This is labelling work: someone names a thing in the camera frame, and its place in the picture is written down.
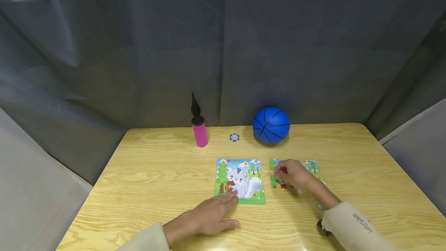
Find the white wall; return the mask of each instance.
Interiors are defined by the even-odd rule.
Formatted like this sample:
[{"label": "white wall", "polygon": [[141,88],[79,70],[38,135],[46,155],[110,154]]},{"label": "white wall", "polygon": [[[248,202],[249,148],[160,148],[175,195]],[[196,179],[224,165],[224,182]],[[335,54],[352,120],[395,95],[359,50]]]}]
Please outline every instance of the white wall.
[{"label": "white wall", "polygon": [[1,250],[55,250],[88,193],[0,109]]},{"label": "white wall", "polygon": [[406,122],[380,142],[446,215],[446,99]]}]

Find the wood grain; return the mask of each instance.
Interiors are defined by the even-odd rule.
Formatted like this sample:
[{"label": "wood grain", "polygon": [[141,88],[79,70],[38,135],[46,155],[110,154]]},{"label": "wood grain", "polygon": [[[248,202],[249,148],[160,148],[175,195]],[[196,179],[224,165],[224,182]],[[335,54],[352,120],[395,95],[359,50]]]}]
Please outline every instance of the wood grain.
[{"label": "wood grain", "polygon": [[[240,135],[238,142],[229,135]],[[251,127],[209,127],[198,148],[192,128],[127,132],[57,250],[114,250],[155,222],[167,222],[214,194],[218,158],[258,158],[266,205],[238,205],[240,230],[197,236],[173,250],[336,250],[316,228],[322,214],[308,193],[273,189],[270,158],[312,159],[342,200],[352,202],[400,250],[446,250],[446,220],[360,124],[292,125],[276,146]]]}]

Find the hand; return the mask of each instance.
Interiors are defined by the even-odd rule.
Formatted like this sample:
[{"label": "hand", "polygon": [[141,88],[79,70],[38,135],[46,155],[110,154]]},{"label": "hand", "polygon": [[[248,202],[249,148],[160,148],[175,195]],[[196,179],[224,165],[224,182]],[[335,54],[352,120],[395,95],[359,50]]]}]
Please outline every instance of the hand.
[{"label": "hand", "polygon": [[172,247],[176,242],[194,234],[216,234],[223,230],[240,228],[235,219],[223,220],[237,204],[237,190],[226,192],[203,201],[164,225],[167,242]]},{"label": "hand", "polygon": [[319,181],[300,161],[292,159],[280,161],[274,168],[274,175],[278,180],[286,181],[302,190],[308,190],[313,183]]},{"label": "hand", "polygon": [[334,195],[317,177],[307,171],[298,160],[280,161],[274,168],[277,179],[290,183],[297,189],[308,190],[326,210],[337,206],[341,200]]}]

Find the poker chip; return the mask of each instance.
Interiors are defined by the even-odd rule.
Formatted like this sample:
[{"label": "poker chip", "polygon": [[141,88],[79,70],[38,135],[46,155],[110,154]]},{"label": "poker chip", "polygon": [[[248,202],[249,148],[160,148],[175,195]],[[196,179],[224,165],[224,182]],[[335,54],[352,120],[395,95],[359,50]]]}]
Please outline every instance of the poker chip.
[{"label": "poker chip", "polygon": [[233,142],[237,142],[237,140],[240,139],[240,136],[234,133],[229,136],[229,139],[232,140]]}]

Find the beige sleeve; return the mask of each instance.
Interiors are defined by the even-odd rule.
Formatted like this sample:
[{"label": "beige sleeve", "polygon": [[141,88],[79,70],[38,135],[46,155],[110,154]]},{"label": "beige sleeve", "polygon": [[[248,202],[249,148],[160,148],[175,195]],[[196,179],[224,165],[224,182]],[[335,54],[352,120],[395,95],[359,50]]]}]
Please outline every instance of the beige sleeve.
[{"label": "beige sleeve", "polygon": [[397,250],[348,201],[326,210],[322,217],[322,227],[334,234],[346,251]]},{"label": "beige sleeve", "polygon": [[117,251],[169,251],[167,239],[161,223],[140,231],[133,239]]}]

